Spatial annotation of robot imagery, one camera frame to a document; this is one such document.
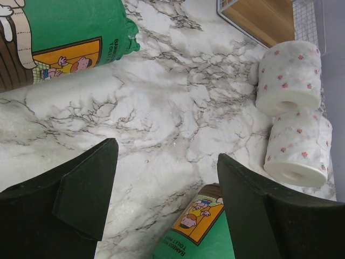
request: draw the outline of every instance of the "cartoon character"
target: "cartoon character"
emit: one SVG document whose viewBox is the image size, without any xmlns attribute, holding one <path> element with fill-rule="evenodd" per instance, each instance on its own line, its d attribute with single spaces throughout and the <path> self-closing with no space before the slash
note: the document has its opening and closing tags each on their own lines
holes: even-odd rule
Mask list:
<svg viewBox="0 0 345 259">
<path fill-rule="evenodd" d="M 202 200 L 195 202 L 185 213 L 185 216 L 181 219 L 181 228 L 191 228 L 197 225 L 197 218 L 200 216 L 208 217 L 211 213 L 208 211 L 210 209 L 210 201 Z"/>
<path fill-rule="evenodd" d="M 81 70 L 85 70 L 88 67 L 92 66 L 92 60 L 89 58 L 82 57 L 74 64 L 71 64 L 67 61 L 66 57 L 60 57 L 58 60 L 58 64 L 59 66 L 61 66 L 60 69 L 52 67 L 50 69 L 41 70 L 41 78 L 50 79 L 53 77 L 59 77 L 62 74 L 75 73 Z"/>
<path fill-rule="evenodd" d="M 31 29 L 23 11 L 25 0 L 0 0 L 0 23 L 4 28 L 5 40 L 9 43 L 17 38 L 17 51 L 20 63 L 25 69 L 36 67 L 31 53 Z"/>
</svg>

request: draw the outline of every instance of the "cartoon illustration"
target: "cartoon illustration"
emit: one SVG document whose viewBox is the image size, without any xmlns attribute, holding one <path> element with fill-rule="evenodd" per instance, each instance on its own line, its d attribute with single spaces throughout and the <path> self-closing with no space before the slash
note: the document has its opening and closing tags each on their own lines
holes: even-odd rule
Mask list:
<svg viewBox="0 0 345 259">
<path fill-rule="evenodd" d="M 74 64 L 70 64 L 67 62 L 66 57 L 60 57 L 58 60 L 58 64 L 59 66 L 61 66 L 60 69 L 52 67 L 50 69 L 41 70 L 41 78 L 50 79 L 53 77 L 59 77 L 62 74 L 75 73 L 81 70 L 85 70 L 88 67 L 92 66 L 92 60 L 89 58 L 82 57 Z"/>
<path fill-rule="evenodd" d="M 32 51 L 32 32 L 25 0 L 0 0 L 0 92 L 95 67 L 102 38 L 96 37 Z"/>
<path fill-rule="evenodd" d="M 212 189 L 200 191 L 171 230 L 182 234 L 198 246 L 223 210 L 223 198 L 219 192 Z"/>
<path fill-rule="evenodd" d="M 205 216 L 208 217 L 211 213 L 208 211 L 210 209 L 209 204 L 211 201 L 197 201 L 191 207 L 187 209 L 185 216 L 181 219 L 181 228 L 191 228 L 196 226 L 198 217 Z"/>
</svg>

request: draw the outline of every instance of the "metal wire rack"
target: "metal wire rack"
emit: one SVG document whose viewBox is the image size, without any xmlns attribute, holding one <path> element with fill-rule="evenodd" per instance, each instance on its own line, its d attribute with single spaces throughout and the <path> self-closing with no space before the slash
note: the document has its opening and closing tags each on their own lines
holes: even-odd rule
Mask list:
<svg viewBox="0 0 345 259">
<path fill-rule="evenodd" d="M 229 20 L 222 12 L 241 0 L 217 0 L 217 11 L 220 16 L 227 20 L 230 24 L 242 31 L 244 34 L 255 40 L 260 45 L 266 47 L 263 43 L 249 35 L 246 31 L 237 26 L 233 21 Z M 323 28 L 323 12 L 322 0 L 292 0 L 293 1 L 293 16 L 295 27 L 295 39 L 306 40 L 319 46 L 321 53 L 325 53 L 326 45 L 324 42 L 324 28 Z"/>
</svg>

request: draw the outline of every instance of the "white toilet paper roll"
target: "white toilet paper roll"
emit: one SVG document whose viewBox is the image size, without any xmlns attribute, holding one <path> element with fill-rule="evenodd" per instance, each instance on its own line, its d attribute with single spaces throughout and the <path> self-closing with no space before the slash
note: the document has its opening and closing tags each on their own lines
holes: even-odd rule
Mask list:
<svg viewBox="0 0 345 259">
<path fill-rule="evenodd" d="M 259 65 L 256 107 L 268 116 L 321 104 L 321 58 L 316 45 L 294 40 L 269 49 Z"/>
<path fill-rule="evenodd" d="M 327 182 L 332 126 L 320 112 L 301 109 L 277 117 L 265 171 L 278 181 L 304 187 Z"/>
</svg>

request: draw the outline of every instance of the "toilet paper roll core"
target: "toilet paper roll core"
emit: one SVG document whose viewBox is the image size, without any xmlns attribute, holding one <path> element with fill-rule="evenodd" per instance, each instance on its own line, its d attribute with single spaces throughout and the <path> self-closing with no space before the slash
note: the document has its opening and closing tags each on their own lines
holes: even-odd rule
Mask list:
<svg viewBox="0 0 345 259">
<path fill-rule="evenodd" d="M 265 170 L 276 180 L 295 186 L 318 187 L 327 182 L 327 176 L 320 170 L 290 161 L 269 163 Z"/>
<path fill-rule="evenodd" d="M 280 103 L 276 104 L 277 109 L 280 110 L 296 110 L 298 108 L 298 104 L 293 101 L 281 101 Z"/>
</svg>

